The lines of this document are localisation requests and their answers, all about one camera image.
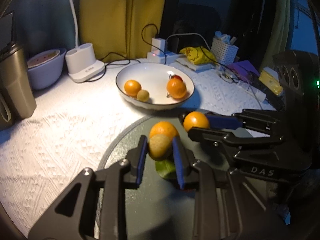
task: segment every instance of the purple bowl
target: purple bowl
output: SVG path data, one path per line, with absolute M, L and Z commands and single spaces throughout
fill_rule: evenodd
M 61 76 L 63 63 L 64 63 L 64 56 L 67 52 L 66 49 L 59 49 L 60 55 L 55 57 L 54 59 L 40 65 L 37 67 L 33 67 L 28 69 L 28 76 L 30 80 L 30 85 L 35 90 L 40 90 L 51 86 L 55 83 L 58 78 Z

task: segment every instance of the textured tablecloth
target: textured tablecloth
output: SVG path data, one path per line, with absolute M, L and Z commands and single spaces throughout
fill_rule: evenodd
M 178 63 L 172 66 L 196 86 L 184 107 L 226 115 L 259 109 L 253 97 L 223 81 L 215 70 L 194 73 Z M 0 132 L 0 201 L 24 235 L 83 168 L 97 169 L 112 140 L 149 113 L 119 96 L 115 79 L 122 68 L 110 66 L 93 83 L 76 84 L 63 75 L 53 87 L 36 93 L 31 118 Z M 262 106 L 273 110 L 267 103 Z

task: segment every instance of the gray placemat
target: gray placemat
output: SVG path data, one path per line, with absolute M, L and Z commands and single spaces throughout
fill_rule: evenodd
M 225 157 L 214 147 L 205 148 L 189 139 L 177 116 L 186 109 L 159 112 L 142 118 L 122 132 L 105 152 L 99 169 L 109 167 L 124 158 L 128 150 L 137 147 L 141 135 L 149 135 L 151 127 L 166 120 L 178 130 L 184 146 L 197 159 L 213 168 L 226 170 Z M 251 137 L 243 128 L 234 131 L 238 137 Z M 186 240 L 191 239 L 194 218 L 194 193 L 176 190 L 170 182 L 160 178 L 155 162 L 147 155 L 142 184 L 138 190 L 126 190 L 126 220 L 129 240 Z M 99 220 L 101 202 L 98 203 Z

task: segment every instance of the plastic basket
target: plastic basket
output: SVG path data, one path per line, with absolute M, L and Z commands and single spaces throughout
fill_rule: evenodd
M 228 45 L 217 39 L 213 39 L 211 47 L 217 61 L 227 66 L 234 62 L 238 49 L 235 45 Z

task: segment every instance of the bowl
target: bowl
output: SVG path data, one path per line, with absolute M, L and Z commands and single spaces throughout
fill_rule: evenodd
M 28 76 L 30 80 L 30 85 L 35 90 L 41 90 L 47 88 L 54 84 L 58 78 L 61 76 L 64 56 L 67 52 L 66 49 L 59 49 L 60 55 L 52 58 L 49 61 L 44 62 L 43 64 L 29 68 Z M 50 51 L 44 51 L 31 59 L 28 62 L 34 61 L 36 58 L 39 58 L 43 55 L 47 55 Z
M 187 87 L 187 95 L 180 100 L 167 97 L 166 87 L 172 75 L 180 76 Z M 149 101 L 141 102 L 136 98 L 128 96 L 124 91 L 124 84 L 128 80 L 138 81 L 142 89 L 149 92 Z M 120 95 L 126 101 L 138 107 L 158 111 L 170 110 L 182 106 L 195 91 L 195 86 L 188 75 L 174 67 L 157 63 L 141 63 L 124 68 L 116 77 L 116 85 Z

